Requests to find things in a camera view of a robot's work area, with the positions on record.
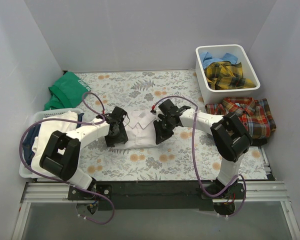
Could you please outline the white long sleeve shirt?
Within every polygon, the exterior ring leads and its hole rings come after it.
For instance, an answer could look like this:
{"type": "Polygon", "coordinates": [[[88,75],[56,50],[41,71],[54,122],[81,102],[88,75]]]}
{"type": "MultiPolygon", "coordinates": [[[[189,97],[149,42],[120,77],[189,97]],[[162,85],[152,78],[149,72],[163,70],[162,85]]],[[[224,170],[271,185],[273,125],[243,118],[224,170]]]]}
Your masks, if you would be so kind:
{"type": "Polygon", "coordinates": [[[130,150],[157,147],[155,120],[155,115],[148,110],[128,111],[127,118],[124,120],[128,141],[115,144],[114,149],[130,150]]]}

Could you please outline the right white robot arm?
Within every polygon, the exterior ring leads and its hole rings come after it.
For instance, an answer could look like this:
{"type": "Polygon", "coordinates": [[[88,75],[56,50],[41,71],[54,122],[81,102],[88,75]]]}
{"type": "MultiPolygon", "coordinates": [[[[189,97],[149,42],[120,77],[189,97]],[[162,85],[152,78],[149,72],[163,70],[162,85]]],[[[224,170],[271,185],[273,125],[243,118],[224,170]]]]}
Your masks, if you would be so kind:
{"type": "Polygon", "coordinates": [[[161,144],[174,134],[176,127],[200,130],[213,137],[214,143],[221,155],[221,165],[215,180],[216,192],[200,186],[209,198],[227,199],[235,192],[239,168],[245,153],[253,143],[252,137],[234,113],[213,115],[199,111],[199,107],[178,107],[171,98],[164,97],[151,107],[151,113],[156,116],[153,122],[155,142],[161,144]]]}

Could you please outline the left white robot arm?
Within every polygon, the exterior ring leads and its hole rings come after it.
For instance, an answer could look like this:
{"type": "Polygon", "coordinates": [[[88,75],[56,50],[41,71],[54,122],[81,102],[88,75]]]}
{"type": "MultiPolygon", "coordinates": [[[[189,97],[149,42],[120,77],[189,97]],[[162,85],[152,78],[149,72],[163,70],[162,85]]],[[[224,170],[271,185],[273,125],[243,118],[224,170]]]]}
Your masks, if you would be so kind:
{"type": "Polygon", "coordinates": [[[104,137],[107,147],[124,144],[128,141],[124,120],[128,113],[115,107],[111,113],[96,117],[91,125],[83,125],[68,132],[54,131],[43,151],[39,165],[59,179],[79,188],[85,200],[96,196],[95,181],[79,168],[81,150],[104,137]]]}

